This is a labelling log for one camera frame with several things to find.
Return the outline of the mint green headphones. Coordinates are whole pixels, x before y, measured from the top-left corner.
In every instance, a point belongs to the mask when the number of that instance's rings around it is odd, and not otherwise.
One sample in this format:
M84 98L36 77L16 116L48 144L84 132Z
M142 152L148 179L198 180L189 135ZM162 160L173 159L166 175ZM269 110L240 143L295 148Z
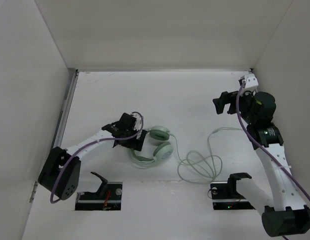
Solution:
M156 125L146 131L149 136L154 139L161 141L161 143L154 150L152 157L144 157L136 154L134 149L129 151L131 161L142 169L151 168L159 164L161 161L169 158L174 148L169 142L170 130L164 126Z

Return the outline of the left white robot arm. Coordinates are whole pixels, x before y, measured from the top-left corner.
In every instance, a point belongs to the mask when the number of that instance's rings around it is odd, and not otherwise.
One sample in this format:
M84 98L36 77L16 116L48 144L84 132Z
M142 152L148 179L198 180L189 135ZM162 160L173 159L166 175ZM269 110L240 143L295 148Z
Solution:
M119 120L106 124L81 143L68 148L52 148L37 180L50 192L50 203L69 199L79 185L82 164L97 157L103 150L118 145L126 148L138 146L138 136L142 135L143 128L144 117L141 113L123 113Z

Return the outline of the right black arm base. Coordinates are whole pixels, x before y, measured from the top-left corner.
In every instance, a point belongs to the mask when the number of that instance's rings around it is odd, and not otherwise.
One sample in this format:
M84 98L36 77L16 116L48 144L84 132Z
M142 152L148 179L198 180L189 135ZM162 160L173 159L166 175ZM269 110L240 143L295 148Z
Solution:
M215 211L255 209L243 196L231 193L226 181L211 182L207 196L212 200L212 207Z

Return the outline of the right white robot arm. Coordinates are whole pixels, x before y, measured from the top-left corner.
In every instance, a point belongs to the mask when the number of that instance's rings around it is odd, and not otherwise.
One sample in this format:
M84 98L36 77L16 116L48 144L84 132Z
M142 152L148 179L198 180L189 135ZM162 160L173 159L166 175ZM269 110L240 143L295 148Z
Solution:
M217 114L229 105L228 114L237 114L252 147L259 157L272 195L267 195L246 172L232 173L227 180L230 198L242 196L258 211L270 237L305 234L310 229L310 207L300 196L306 191L292 176L285 157L284 141L272 122L275 98L267 92L222 92L213 99Z

